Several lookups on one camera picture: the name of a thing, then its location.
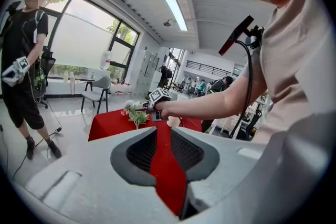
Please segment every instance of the window frame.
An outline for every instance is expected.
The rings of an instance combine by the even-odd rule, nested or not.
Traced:
[[[65,4],[65,6],[64,6],[64,8],[62,9],[61,12],[57,12],[57,11],[49,9],[49,8],[39,7],[41,10],[43,10],[48,15],[57,18],[56,21],[55,21],[54,27],[53,27],[53,29],[52,29],[52,31],[50,33],[50,38],[49,38],[48,45],[47,46],[43,46],[43,51],[50,51],[52,49],[52,43],[54,41],[54,37],[55,37],[56,31],[57,31],[58,25],[59,25],[59,23],[60,23],[63,15],[64,15],[65,11],[67,10],[68,6],[70,5],[71,1],[72,0],[68,0],[68,2]],[[93,1],[91,1],[91,0],[84,0],[84,1],[88,2],[89,4],[95,6],[98,9],[102,10],[103,12],[109,14],[110,16],[112,16],[114,19],[116,19],[119,22],[117,28],[114,31],[113,37],[112,37],[111,42],[110,42],[109,47],[108,47],[108,50],[109,51],[112,50],[113,44],[114,44],[115,41],[118,42],[118,43],[120,43],[120,44],[122,44],[122,45],[124,45],[124,46],[126,46],[126,47],[128,47],[130,49],[130,55],[129,55],[128,59],[127,59],[126,65],[122,65],[122,64],[116,63],[116,62],[110,62],[111,66],[115,66],[115,67],[119,67],[119,68],[124,68],[125,69],[123,77],[121,78],[121,80],[124,81],[125,78],[126,78],[127,72],[128,72],[128,68],[129,68],[130,61],[131,61],[132,56],[133,56],[134,49],[135,49],[136,44],[138,43],[138,40],[139,40],[140,32],[136,31],[133,27],[129,26],[125,21],[123,21],[122,19],[120,19],[118,16],[114,15],[113,13],[111,13],[108,10],[106,10],[105,8],[97,5]],[[134,31],[136,33],[136,40],[134,41],[134,46],[117,37],[117,32],[118,32],[119,27],[121,26],[121,24],[124,24],[125,26],[127,26],[128,28],[130,28],[132,31]]]

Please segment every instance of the white floor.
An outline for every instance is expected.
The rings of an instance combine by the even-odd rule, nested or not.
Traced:
[[[130,97],[127,95],[110,95],[108,102],[109,111],[123,108],[125,101],[129,99]],[[56,118],[62,125],[62,131],[53,138],[53,141],[60,148],[62,155],[67,154],[74,147],[80,147],[83,143],[87,143],[91,122],[97,113],[98,104],[96,103],[96,108],[94,109],[91,101],[85,101],[83,113],[81,113],[82,98],[48,99],[48,102]],[[39,110],[49,133],[52,133],[60,125],[50,107],[45,109],[43,105],[39,105]],[[102,103],[100,113],[105,113],[105,111],[105,103]],[[3,142],[5,141],[8,147],[8,178],[12,179],[15,170],[19,168],[26,155],[27,143],[9,118],[6,106],[1,99],[0,124],[2,124],[4,129],[4,132],[0,133],[0,136],[3,135],[3,138],[0,137],[0,162],[2,167],[6,169],[7,150]],[[41,136],[35,130],[29,130],[37,144],[41,140]],[[55,161],[55,157],[51,155],[50,150],[47,153],[47,148],[47,144],[44,141],[35,148],[34,159],[31,161],[26,159],[16,173],[14,178],[16,183],[25,186],[32,176]]]

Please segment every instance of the ceiling light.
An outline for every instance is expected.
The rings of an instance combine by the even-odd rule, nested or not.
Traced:
[[[178,26],[180,27],[180,30],[182,31],[188,31],[187,25],[185,23],[181,8],[177,2],[177,0],[166,0],[167,4],[169,5],[169,8],[171,9],[172,13],[175,16],[175,19]]]

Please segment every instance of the grey chair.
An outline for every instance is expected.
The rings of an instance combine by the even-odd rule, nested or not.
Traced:
[[[88,85],[90,85],[91,91],[87,91]],[[101,94],[99,92],[93,91],[92,87],[102,88]],[[99,109],[100,109],[100,103],[101,103],[101,100],[103,99],[104,92],[105,92],[106,112],[108,112],[107,94],[110,88],[111,88],[110,77],[102,77],[101,79],[96,80],[96,81],[87,81],[86,86],[85,86],[85,91],[82,92],[83,101],[82,101],[81,112],[83,112],[84,100],[85,98],[87,98],[92,101],[94,108],[95,108],[95,102],[99,102],[98,110],[97,110],[97,114],[98,114]]]

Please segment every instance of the man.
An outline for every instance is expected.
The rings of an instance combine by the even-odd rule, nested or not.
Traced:
[[[286,131],[312,111],[295,75],[333,33],[333,23],[321,0],[262,0],[275,10],[265,27],[262,46],[252,55],[253,84],[250,103],[267,89],[274,103],[253,139],[268,143],[270,136]],[[165,118],[221,119],[240,113],[248,86],[247,67],[226,91],[188,101],[161,102],[156,109]]]
[[[39,10],[43,0],[25,0],[26,6],[9,18],[1,33],[0,50],[2,52],[1,70],[5,71],[19,57],[26,56],[30,66],[29,72],[16,85],[10,87],[1,81],[3,99],[15,126],[27,140],[27,158],[33,159],[35,142],[30,136],[27,124],[44,138],[53,154],[61,157],[58,147],[50,140],[47,128],[39,114],[34,100],[29,73],[42,53],[43,44],[48,35],[48,16]],[[36,16],[39,16],[36,27]]]
[[[197,96],[199,97],[203,92],[204,88],[206,87],[205,80],[201,80],[201,84],[197,87]]]
[[[222,92],[230,87],[233,82],[233,78],[230,76],[224,77],[222,79],[218,79],[214,82],[211,89],[209,90],[210,93],[215,92]],[[202,133],[205,133],[208,130],[214,120],[204,120],[202,121]]]

